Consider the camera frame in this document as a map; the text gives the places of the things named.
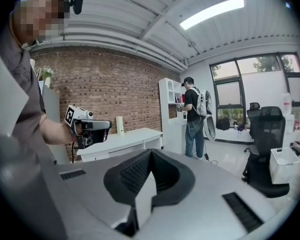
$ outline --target white ceiling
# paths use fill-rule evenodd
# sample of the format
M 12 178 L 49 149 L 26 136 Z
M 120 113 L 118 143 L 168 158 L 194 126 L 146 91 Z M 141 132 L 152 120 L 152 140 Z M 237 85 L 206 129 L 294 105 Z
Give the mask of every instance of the white ceiling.
M 245 44 L 299 44 L 300 26 L 281 0 L 244 0 L 233 10 L 188 30 L 180 22 L 224 0 L 83 0 L 71 11 L 65 36 L 33 50 L 89 45 L 120 50 L 182 72 L 206 54 Z

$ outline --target person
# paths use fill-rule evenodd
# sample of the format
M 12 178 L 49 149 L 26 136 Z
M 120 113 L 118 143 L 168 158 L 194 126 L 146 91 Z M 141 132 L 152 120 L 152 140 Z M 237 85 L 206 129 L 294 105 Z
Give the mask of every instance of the person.
M 185 155 L 193 156 L 193 146 L 195 140 L 196 158 L 203 159 L 204 156 L 204 120 L 198 115 L 195 108 L 197 107 L 198 94 L 191 88 L 195 88 L 199 93 L 199 89 L 195 87 L 195 81 L 192 77 L 186 77 L 181 84 L 185 87 L 185 102 L 182 111 L 187 111 L 187 122 L 185 130 Z
M 68 144 L 75 142 L 76 137 L 65 123 L 47 118 L 39 82 L 31 68 L 30 54 L 23 46 L 44 37 L 52 24 L 64 20 L 69 12 L 69 0 L 19 0 L 0 34 L 0 56 L 29 97 L 12 135 L 43 156 L 51 154 L 46 144 Z

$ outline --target backpack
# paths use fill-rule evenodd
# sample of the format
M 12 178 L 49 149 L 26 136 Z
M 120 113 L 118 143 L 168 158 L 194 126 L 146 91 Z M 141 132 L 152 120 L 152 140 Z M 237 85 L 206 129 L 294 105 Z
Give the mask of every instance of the backpack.
M 191 87 L 191 90 L 194 90 L 198 95 L 198 100 L 194 110 L 199 116 L 208 116 L 212 115 L 212 99 L 211 95 L 207 90 L 198 91 L 196 88 Z
M 230 120 L 227 117 L 224 117 L 223 119 L 219 119 L 216 122 L 216 128 L 219 130 L 226 131 L 230 129 Z

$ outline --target jeans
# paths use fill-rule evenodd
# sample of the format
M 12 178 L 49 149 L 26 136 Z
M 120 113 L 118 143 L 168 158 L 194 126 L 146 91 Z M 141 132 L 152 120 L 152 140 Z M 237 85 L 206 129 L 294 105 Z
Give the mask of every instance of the jeans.
M 194 147 L 196 156 L 202 158 L 204 156 L 204 119 L 201 118 L 188 122 L 185 130 L 185 155 L 192 158 L 192 149 Z

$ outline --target ceiling light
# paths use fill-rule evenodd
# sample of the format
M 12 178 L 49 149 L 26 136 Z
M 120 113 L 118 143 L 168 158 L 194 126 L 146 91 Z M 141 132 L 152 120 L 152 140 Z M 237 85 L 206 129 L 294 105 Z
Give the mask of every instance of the ceiling light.
M 227 0 L 198 12 L 197 14 L 181 22 L 180 26 L 184 30 L 187 30 L 192 26 L 203 22 L 211 17 L 243 7 L 245 7 L 244 0 Z

